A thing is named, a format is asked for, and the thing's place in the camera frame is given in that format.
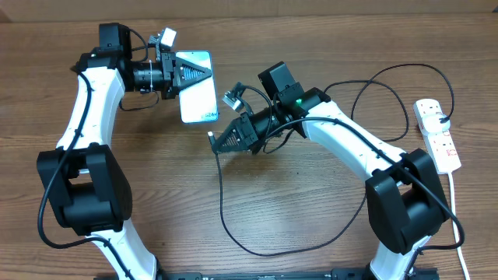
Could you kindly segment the Samsung Galaxy smartphone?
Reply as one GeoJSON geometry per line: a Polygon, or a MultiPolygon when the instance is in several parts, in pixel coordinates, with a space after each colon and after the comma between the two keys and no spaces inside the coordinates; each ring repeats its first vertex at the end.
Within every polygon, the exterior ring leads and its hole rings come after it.
{"type": "Polygon", "coordinates": [[[179,92],[181,120],[186,124],[217,121],[219,111],[211,54],[208,51],[179,51],[177,57],[212,70],[210,78],[179,92]]]}

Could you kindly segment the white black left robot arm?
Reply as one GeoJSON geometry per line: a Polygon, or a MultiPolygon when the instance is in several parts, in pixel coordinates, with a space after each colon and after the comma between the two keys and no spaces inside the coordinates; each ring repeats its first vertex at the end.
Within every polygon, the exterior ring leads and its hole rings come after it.
{"type": "Polygon", "coordinates": [[[219,112],[208,51],[174,51],[176,32],[166,28],[142,42],[133,57],[135,31],[102,23],[99,43],[73,66],[78,94],[65,133],[55,149],[37,157],[44,186],[42,207],[72,229],[78,244],[95,244],[117,279],[164,279],[132,223],[132,189],[111,151],[116,114],[127,92],[179,99],[186,124],[216,121],[219,112]]]}

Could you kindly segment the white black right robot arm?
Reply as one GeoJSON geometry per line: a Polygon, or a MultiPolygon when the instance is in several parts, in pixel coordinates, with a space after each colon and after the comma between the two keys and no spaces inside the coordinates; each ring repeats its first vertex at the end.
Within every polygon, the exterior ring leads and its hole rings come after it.
{"type": "Polygon", "coordinates": [[[243,112],[221,136],[208,133],[215,155],[258,153],[266,142],[289,129],[324,146],[364,182],[362,203],[379,240],[363,268],[333,268],[330,279],[438,279],[435,268],[416,268],[430,238],[454,218],[436,167],[421,149],[407,153],[361,128],[326,92],[304,90],[284,62],[259,74],[272,103],[257,114],[243,112]]]}

